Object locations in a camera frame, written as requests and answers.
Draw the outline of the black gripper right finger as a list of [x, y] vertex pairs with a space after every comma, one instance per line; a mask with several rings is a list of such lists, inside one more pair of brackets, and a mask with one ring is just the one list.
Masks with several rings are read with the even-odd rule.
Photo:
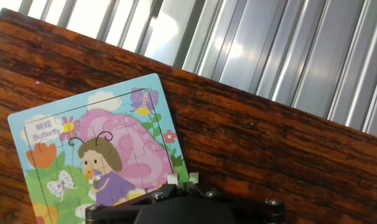
[[212, 185], [199, 182], [198, 172], [189, 173], [185, 191], [189, 197], [208, 199], [226, 205], [237, 223], [286, 223], [286, 207], [283, 201], [267, 198], [263, 202], [250, 202], [232, 197]]

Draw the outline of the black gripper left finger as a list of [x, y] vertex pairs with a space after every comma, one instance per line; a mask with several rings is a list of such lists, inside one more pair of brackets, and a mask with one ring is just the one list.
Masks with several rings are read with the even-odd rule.
[[162, 184], [158, 189], [150, 190], [118, 205], [106, 206], [97, 203], [86, 207], [85, 223], [137, 223], [139, 213], [150, 205], [184, 195], [186, 183], [179, 181], [177, 174], [169, 174], [167, 178], [167, 183]]

